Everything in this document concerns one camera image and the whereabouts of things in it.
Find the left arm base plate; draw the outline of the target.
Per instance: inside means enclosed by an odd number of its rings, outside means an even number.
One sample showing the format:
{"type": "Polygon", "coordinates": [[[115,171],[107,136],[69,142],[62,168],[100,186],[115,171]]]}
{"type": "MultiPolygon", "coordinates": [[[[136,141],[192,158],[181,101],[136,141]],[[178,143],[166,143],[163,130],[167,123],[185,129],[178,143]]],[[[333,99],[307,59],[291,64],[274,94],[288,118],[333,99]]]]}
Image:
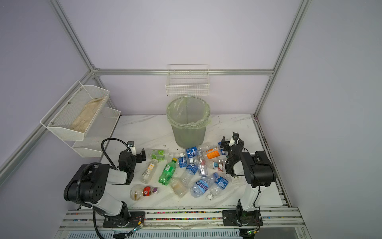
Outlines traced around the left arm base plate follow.
{"type": "Polygon", "coordinates": [[[143,223],[146,212],[129,211],[126,215],[106,216],[103,222],[103,228],[135,228],[138,223],[143,223]]]}

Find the white mesh upper shelf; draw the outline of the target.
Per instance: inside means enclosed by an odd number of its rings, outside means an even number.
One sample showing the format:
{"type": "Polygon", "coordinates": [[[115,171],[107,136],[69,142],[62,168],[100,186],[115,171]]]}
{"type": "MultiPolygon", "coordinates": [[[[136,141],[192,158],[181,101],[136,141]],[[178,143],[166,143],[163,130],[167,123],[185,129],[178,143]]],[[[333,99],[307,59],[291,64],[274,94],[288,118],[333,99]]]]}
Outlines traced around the white mesh upper shelf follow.
{"type": "Polygon", "coordinates": [[[108,90],[94,85],[83,85],[80,81],[77,81],[67,91],[67,95],[63,96],[60,99],[61,101],[40,120],[40,124],[62,141],[83,141],[108,99],[108,90]],[[81,113],[85,104],[92,99],[101,97],[105,97],[105,99],[99,106],[85,133],[71,130],[71,124],[81,113]]]}

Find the clear crushed bottle purple print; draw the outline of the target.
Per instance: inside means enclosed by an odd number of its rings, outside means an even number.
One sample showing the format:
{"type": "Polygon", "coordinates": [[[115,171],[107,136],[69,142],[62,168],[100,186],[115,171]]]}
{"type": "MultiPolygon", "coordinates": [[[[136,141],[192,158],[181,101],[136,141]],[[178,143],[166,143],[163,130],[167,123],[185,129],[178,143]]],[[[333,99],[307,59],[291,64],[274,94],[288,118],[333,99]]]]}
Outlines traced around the clear crushed bottle purple print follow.
{"type": "Polygon", "coordinates": [[[197,153],[196,153],[196,164],[198,166],[199,176],[201,176],[201,177],[208,176],[208,169],[206,167],[206,161],[203,157],[202,152],[200,152],[200,151],[197,151],[197,153]]]}

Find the large blue label water bottle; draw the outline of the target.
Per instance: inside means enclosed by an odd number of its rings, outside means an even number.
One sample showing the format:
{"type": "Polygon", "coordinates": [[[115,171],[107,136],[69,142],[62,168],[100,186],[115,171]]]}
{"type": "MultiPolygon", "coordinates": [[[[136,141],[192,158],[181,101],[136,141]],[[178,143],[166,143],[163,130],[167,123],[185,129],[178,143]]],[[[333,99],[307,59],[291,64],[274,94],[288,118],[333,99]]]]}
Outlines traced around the large blue label water bottle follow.
{"type": "Polygon", "coordinates": [[[213,182],[215,181],[215,177],[202,177],[198,181],[196,181],[193,186],[190,188],[190,193],[194,198],[201,197],[204,193],[206,193],[213,182]]]}

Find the small blue label bottle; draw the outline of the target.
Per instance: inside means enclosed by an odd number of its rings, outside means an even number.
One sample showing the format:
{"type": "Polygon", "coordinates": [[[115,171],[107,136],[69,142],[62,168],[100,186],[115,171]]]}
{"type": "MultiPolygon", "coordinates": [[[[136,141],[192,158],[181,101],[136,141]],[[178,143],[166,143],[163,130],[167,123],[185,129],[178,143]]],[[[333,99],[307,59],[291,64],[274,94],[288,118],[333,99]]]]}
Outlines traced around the small blue label bottle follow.
{"type": "Polygon", "coordinates": [[[188,158],[184,153],[179,153],[178,165],[180,168],[186,168],[189,164],[188,158]]]}

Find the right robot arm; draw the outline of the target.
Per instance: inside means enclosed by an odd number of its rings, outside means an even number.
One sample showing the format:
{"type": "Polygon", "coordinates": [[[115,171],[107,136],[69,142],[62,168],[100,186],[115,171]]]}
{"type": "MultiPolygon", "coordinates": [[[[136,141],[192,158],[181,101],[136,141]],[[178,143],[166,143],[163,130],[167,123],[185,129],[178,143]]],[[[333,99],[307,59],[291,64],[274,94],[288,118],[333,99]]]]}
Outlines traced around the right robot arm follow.
{"type": "Polygon", "coordinates": [[[264,151],[251,154],[244,147],[245,142],[234,132],[230,140],[222,138],[220,148],[227,153],[224,163],[225,172],[233,177],[243,176],[247,187],[238,205],[243,211],[255,211],[261,208],[260,199],[266,188],[276,182],[277,174],[264,151]]]}

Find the blue label bottle front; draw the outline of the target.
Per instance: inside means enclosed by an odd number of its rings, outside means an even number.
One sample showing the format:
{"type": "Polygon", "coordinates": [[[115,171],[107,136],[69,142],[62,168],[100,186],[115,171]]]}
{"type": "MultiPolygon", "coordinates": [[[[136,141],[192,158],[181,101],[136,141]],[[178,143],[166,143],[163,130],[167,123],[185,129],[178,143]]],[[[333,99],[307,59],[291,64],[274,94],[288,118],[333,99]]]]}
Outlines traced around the blue label bottle front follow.
{"type": "Polygon", "coordinates": [[[209,191],[209,194],[207,195],[207,198],[209,200],[213,200],[214,198],[221,196],[225,192],[230,182],[231,182],[230,175],[219,176],[210,187],[210,191],[209,191]]]}

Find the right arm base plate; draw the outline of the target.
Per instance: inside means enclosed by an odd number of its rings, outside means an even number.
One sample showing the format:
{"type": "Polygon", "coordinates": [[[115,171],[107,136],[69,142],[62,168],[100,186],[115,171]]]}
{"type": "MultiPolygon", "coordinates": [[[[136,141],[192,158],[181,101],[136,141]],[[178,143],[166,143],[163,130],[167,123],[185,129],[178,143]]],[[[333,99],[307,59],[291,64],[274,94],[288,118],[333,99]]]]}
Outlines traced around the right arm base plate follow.
{"type": "Polygon", "coordinates": [[[223,210],[222,217],[224,226],[263,226],[263,220],[259,210],[252,212],[223,210]]]}

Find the round bottle red label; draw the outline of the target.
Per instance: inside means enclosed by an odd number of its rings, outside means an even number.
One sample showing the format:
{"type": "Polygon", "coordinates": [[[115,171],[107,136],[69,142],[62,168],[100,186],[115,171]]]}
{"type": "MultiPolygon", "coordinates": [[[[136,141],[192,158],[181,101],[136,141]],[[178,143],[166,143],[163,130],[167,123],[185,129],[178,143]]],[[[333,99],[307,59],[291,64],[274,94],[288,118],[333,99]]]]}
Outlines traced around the round bottle red label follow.
{"type": "Polygon", "coordinates": [[[130,198],[133,201],[139,201],[144,197],[149,197],[158,193],[157,187],[138,184],[130,189],[130,198]]]}

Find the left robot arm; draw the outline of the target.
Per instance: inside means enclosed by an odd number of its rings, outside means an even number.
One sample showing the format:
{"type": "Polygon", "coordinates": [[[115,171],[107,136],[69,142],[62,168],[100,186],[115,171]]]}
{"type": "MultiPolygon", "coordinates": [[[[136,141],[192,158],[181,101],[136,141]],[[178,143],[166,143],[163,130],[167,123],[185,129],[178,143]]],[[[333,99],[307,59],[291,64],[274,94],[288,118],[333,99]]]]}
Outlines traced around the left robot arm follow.
{"type": "Polygon", "coordinates": [[[106,186],[131,184],[136,164],[146,160],[146,151],[142,149],[137,153],[133,141],[125,142],[114,137],[104,139],[100,148],[109,164],[83,164],[66,186],[64,199],[90,208],[94,214],[98,213],[108,220],[116,219],[120,224],[127,224],[131,218],[127,204],[108,193],[106,186]],[[126,147],[119,153],[118,165],[105,151],[104,144],[108,141],[118,141],[126,147]]]}

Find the crushed bottle green label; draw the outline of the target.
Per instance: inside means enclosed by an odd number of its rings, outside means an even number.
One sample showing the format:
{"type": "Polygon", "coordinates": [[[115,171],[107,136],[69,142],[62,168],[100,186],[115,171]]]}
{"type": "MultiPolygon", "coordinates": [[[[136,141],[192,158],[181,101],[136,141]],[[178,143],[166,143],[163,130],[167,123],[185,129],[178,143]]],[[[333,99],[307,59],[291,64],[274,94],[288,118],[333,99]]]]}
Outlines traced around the crushed bottle green label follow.
{"type": "Polygon", "coordinates": [[[171,160],[174,153],[167,149],[151,149],[149,150],[149,156],[151,159],[157,159],[160,162],[171,160]]]}

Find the beige cloth in shelf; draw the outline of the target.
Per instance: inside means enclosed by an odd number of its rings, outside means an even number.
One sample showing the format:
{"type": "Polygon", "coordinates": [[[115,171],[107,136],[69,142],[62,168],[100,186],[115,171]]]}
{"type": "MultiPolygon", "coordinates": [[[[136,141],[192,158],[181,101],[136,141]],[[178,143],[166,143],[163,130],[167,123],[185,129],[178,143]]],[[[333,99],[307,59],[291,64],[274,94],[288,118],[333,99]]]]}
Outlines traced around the beige cloth in shelf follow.
{"type": "Polygon", "coordinates": [[[105,97],[90,100],[70,126],[71,130],[85,133],[105,97]]]}

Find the orange label bottle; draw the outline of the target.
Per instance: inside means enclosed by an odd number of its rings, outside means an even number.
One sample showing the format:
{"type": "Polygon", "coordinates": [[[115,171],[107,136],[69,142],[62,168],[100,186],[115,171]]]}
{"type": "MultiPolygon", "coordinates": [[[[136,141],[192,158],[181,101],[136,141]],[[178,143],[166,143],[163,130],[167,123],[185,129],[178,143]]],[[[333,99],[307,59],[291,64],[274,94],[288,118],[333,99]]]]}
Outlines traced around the orange label bottle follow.
{"type": "Polygon", "coordinates": [[[219,156],[226,155],[222,148],[214,147],[203,150],[203,156],[206,159],[215,159],[219,156]]]}

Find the clear bottle yellow label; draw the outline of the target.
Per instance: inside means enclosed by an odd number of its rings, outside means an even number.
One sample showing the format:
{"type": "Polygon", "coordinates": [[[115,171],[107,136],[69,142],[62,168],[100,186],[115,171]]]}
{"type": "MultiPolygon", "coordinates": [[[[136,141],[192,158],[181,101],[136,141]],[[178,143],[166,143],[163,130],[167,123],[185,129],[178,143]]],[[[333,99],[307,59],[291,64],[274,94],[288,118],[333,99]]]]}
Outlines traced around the clear bottle yellow label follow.
{"type": "Polygon", "coordinates": [[[152,176],[155,174],[155,171],[157,169],[158,165],[158,160],[157,159],[152,159],[145,169],[145,171],[141,175],[141,182],[144,184],[148,184],[152,178],[152,176]]]}

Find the mesh waste bin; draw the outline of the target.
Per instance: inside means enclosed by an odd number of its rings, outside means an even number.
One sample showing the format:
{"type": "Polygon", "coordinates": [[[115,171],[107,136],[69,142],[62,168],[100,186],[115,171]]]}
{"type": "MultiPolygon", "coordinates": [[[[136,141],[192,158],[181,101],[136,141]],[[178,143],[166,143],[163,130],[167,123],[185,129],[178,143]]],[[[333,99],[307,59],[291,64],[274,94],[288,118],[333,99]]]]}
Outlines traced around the mesh waste bin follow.
{"type": "Polygon", "coordinates": [[[199,129],[179,129],[171,126],[176,144],[184,149],[203,144],[206,134],[206,127],[199,129]]]}

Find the red label crushed bottle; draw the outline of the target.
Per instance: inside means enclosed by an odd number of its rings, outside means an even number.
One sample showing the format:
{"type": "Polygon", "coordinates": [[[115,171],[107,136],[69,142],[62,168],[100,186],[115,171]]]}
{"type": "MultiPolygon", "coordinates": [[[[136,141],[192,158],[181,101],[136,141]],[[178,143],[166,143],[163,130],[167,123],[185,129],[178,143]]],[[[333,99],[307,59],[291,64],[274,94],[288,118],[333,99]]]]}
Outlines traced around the red label crushed bottle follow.
{"type": "Polygon", "coordinates": [[[211,163],[212,169],[221,172],[226,172],[226,161],[225,160],[213,160],[211,163]]]}

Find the green soda bottle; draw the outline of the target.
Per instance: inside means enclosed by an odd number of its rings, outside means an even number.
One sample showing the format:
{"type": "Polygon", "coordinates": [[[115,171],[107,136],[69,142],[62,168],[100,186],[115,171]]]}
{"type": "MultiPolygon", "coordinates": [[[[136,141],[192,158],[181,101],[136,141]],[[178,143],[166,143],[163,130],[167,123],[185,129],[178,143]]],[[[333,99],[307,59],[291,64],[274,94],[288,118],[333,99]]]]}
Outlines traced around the green soda bottle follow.
{"type": "Polygon", "coordinates": [[[173,158],[169,163],[166,164],[158,180],[160,184],[167,186],[170,183],[170,180],[176,171],[177,161],[178,160],[176,158],[173,158]]]}

